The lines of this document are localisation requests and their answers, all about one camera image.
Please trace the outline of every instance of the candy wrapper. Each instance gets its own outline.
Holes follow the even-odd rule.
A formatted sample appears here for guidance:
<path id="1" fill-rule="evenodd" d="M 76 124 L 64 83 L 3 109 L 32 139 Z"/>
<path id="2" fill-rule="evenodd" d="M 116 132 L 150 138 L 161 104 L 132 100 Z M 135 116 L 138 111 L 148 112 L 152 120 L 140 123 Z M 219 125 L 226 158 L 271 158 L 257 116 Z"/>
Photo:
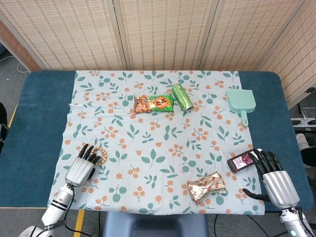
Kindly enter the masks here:
<path id="1" fill-rule="evenodd" d="M 136 114 L 151 111 L 173 112 L 172 95 L 135 96 L 134 112 Z"/>
<path id="2" fill-rule="evenodd" d="M 190 196 L 196 204 L 199 204 L 209 193 L 226 190 L 225 182 L 218 172 L 197 181 L 188 182 L 187 185 Z"/>

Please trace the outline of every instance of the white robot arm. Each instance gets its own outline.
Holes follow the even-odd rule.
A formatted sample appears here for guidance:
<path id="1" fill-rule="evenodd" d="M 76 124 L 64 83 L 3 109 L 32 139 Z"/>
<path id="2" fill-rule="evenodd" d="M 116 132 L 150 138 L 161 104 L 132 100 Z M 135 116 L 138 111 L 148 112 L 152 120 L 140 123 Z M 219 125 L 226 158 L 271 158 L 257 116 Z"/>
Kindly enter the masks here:
<path id="1" fill-rule="evenodd" d="M 74 160 L 65 176 L 67 184 L 61 187 L 44 213 L 41 219 L 45 225 L 44 230 L 36 226 L 31 226 L 22 232 L 19 237 L 53 237 L 54 229 L 66 225 L 66 217 L 70 205 L 74 200 L 74 187 L 80 187 L 93 175 L 95 171 L 94 165 L 99 159 L 95 154 L 89 157 L 93 146 L 91 146 L 85 153 L 87 147 L 88 144 L 83 147 L 78 157 Z"/>
<path id="2" fill-rule="evenodd" d="M 249 156 L 263 179 L 268 195 L 256 195 L 248 189 L 243 191 L 251 198 L 271 201 L 275 207 L 281 209 L 280 221 L 284 223 L 289 236 L 314 237 L 302 208 L 297 206 L 300 198 L 292 180 L 276 156 L 261 149 L 254 150 Z"/>

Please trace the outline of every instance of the green can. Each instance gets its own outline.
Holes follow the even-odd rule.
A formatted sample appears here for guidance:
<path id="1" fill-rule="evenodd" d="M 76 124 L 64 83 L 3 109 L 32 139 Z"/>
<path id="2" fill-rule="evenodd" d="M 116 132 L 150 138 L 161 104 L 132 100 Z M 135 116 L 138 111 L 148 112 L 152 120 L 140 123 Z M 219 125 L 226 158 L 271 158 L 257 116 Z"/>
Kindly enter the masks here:
<path id="1" fill-rule="evenodd" d="M 184 91 L 181 84 L 175 84 L 172 87 L 171 91 L 172 91 L 172 94 L 178 100 L 179 105 L 184 112 L 186 112 L 194 107 L 192 101 L 190 100 L 190 98 L 186 94 L 186 92 Z"/>

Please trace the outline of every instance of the blue tablecloth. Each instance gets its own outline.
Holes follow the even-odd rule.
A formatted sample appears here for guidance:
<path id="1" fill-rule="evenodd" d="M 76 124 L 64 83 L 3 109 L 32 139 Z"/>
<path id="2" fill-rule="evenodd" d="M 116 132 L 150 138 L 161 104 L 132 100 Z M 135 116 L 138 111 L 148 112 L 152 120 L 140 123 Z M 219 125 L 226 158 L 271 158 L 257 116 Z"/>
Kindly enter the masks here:
<path id="1" fill-rule="evenodd" d="M 289 173 L 304 210 L 313 204 L 280 78 L 271 72 L 240 72 L 253 90 L 248 114 L 254 148 L 273 151 Z M 75 72 L 41 71 L 26 79 L 12 128 L 0 155 L 0 206 L 46 207 L 71 102 Z M 266 190 L 261 183 L 263 193 Z M 271 203 L 266 211 L 278 211 Z"/>

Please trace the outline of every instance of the plastic dustpan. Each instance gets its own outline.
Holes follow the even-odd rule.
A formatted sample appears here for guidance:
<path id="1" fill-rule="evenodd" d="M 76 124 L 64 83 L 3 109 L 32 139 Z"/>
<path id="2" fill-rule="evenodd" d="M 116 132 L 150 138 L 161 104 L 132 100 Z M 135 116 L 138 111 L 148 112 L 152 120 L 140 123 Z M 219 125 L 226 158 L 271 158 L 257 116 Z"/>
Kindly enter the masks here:
<path id="1" fill-rule="evenodd" d="M 240 113 L 242 125 L 248 126 L 247 113 L 256 108 L 252 90 L 227 90 L 226 95 L 231 111 Z"/>

